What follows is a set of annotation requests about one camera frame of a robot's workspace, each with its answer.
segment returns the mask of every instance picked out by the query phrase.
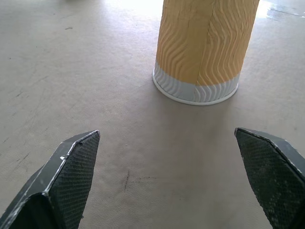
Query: gray floor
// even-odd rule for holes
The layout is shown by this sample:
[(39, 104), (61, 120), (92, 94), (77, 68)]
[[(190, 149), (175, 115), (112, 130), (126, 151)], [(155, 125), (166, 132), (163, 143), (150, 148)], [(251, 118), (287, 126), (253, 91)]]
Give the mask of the gray floor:
[(305, 156), (305, 3), (273, 3), (261, 2), (237, 93), (195, 107), (151, 79), (161, 0), (0, 1), (0, 212), (63, 139), (99, 129), (81, 229), (271, 228), (234, 128)]

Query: concrete floor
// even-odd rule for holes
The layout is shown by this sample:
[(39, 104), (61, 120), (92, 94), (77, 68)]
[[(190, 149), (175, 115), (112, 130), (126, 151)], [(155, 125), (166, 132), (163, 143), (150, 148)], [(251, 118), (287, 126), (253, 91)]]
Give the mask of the concrete floor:
[(271, 228), (234, 128), (305, 156), (305, 2), (260, 4), (237, 93), (195, 107), (152, 82), (161, 0), (0, 1), (0, 212), (62, 140), (99, 129), (81, 229)]

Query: textured grip surface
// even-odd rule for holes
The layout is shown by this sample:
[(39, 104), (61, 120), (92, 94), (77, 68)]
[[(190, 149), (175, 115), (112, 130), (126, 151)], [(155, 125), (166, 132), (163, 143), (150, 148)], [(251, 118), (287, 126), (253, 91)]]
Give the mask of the textured grip surface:
[(67, 229), (79, 226), (91, 189), (99, 139), (94, 133), (75, 146), (49, 191), (52, 205)]
[(304, 213), (304, 182), (267, 140), (243, 131), (236, 138), (251, 188), (271, 225), (295, 228)]

